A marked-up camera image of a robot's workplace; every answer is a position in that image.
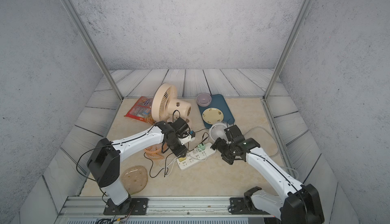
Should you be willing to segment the white fan plug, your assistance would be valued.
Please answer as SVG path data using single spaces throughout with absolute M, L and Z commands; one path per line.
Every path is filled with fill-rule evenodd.
M 181 143 L 182 145 L 185 145 L 185 144 L 187 144 L 187 143 L 189 143 L 189 142 L 191 142 L 191 141 L 194 141 L 195 137 L 196 137 L 195 132 L 190 131 L 190 133 L 189 133 L 186 137 L 184 137 L 184 138 L 179 138 L 179 141 L 180 141 L 180 143 Z

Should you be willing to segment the green plug adapter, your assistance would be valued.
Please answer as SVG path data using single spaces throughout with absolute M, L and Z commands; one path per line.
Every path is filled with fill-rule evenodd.
M 200 144 L 197 146 L 197 149 L 198 149 L 199 152 L 204 151 L 205 148 L 206 148 L 206 146 L 205 146 L 203 143 L 200 143 Z

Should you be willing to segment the white power strip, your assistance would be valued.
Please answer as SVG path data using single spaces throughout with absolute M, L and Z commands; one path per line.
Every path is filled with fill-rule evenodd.
M 211 156 L 215 154 L 215 150 L 213 150 L 212 143 L 208 142 L 205 144 L 206 148 L 204 151 L 199 152 L 197 148 L 193 151 L 186 154 L 186 160 L 183 162 L 178 162 L 177 164 L 180 170 L 187 170 L 198 163 L 204 162 L 209 159 Z

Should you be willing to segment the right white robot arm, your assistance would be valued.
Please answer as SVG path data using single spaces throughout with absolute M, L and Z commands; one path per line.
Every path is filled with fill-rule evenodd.
M 221 153 L 232 165 L 243 160 L 256 169 L 273 187 L 277 195 L 268 194 L 260 187 L 244 193 L 239 204 L 232 204 L 231 214 L 268 213 L 283 224 L 323 224 L 325 217 L 318 190 L 311 184 L 303 185 L 278 166 L 253 138 L 246 139 L 236 126 L 225 129 L 226 139 L 218 138 L 211 149 Z

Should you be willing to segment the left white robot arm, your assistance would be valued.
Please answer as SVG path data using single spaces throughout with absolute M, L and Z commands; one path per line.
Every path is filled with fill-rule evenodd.
M 190 127 L 184 119 L 178 118 L 172 123 L 160 121 L 127 138 L 100 140 L 87 161 L 87 167 L 98 186 L 108 195 L 109 201 L 120 206 L 131 199 L 120 181 L 120 165 L 124 160 L 160 143 L 167 146 L 176 157 L 183 158 L 188 152 L 186 140 L 192 138 Z

